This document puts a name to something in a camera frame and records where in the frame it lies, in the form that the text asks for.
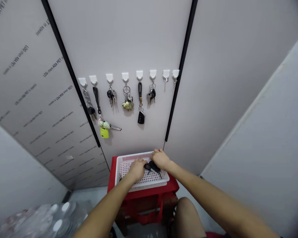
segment floor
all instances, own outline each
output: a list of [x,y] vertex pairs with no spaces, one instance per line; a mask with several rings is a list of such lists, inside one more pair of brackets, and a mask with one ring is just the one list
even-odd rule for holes
[[[204,209],[198,204],[198,202],[192,197],[192,195],[179,183],[180,189],[176,193],[178,198],[188,197],[196,207],[199,213],[200,219],[204,225],[205,230],[216,232],[219,234],[224,234],[224,230],[204,211]],[[91,200],[93,205],[96,206],[99,201],[107,194],[107,187],[89,188],[81,189],[75,191],[70,201],[78,200]],[[114,223],[113,227],[116,231],[118,238],[123,238],[124,236],[118,229],[117,225]],[[166,228],[160,224],[148,224],[142,226],[140,224],[134,224],[128,226],[128,238],[167,238]]]

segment forearm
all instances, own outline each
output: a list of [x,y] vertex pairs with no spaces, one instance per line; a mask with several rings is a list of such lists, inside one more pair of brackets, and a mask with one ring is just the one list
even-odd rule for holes
[[278,237],[257,216],[209,182],[182,169],[174,162],[168,172],[197,200],[203,209],[231,236]]
[[134,179],[126,174],[126,176],[97,204],[76,232],[74,238],[108,237],[119,208],[134,183]]

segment wall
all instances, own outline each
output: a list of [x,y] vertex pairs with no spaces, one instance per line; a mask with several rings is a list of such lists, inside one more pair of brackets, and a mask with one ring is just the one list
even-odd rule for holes
[[0,127],[0,226],[9,215],[46,203],[60,203],[67,192]]
[[[191,1],[49,1],[76,77],[96,75],[102,113],[122,131],[110,130],[102,139],[95,129],[106,157],[152,151],[163,147],[174,93],[173,79],[164,84],[162,71],[178,69],[188,23]],[[149,70],[157,70],[156,103],[148,106]],[[137,123],[138,81],[136,70],[143,70],[142,80],[145,124]],[[132,111],[122,108],[123,72],[129,72],[128,86],[135,103]],[[114,75],[117,104],[111,108],[105,74]],[[92,85],[87,87],[96,102]]]
[[200,174],[298,40],[298,0],[200,0],[168,155]]
[[68,188],[107,184],[109,168],[40,0],[0,0],[0,125]]
[[202,176],[283,237],[298,237],[298,42]]

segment plastic basket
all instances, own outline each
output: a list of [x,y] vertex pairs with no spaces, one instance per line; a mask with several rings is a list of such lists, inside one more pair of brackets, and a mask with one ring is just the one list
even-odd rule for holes
[[[135,159],[142,158],[143,160],[150,161],[150,156],[153,151],[151,152],[145,152],[145,153],[139,153],[139,154],[132,154],[132,155],[124,155],[124,156],[118,156],[117,157],[117,163],[116,163],[116,177],[115,177],[115,186],[119,182],[119,174],[121,174],[121,177],[123,178],[129,171],[130,165]],[[168,173],[164,170],[161,170],[161,177],[156,172],[150,172],[146,170],[145,175],[143,176],[142,180],[135,183],[129,192],[139,191],[143,189],[148,188],[154,188],[154,187],[160,187],[167,185],[167,182],[170,180],[170,177]]]

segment red stool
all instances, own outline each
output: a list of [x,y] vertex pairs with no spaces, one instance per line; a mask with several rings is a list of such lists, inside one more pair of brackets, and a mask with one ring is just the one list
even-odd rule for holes
[[[115,186],[116,162],[117,156],[113,157],[112,160],[107,193]],[[170,180],[166,186],[149,188],[127,194],[115,219],[118,228],[124,236],[128,234],[127,226],[134,223],[145,225],[161,222],[163,225],[168,224],[178,203],[175,193],[179,190],[176,179],[170,174],[169,177]],[[154,211],[146,215],[139,214],[150,210]]]

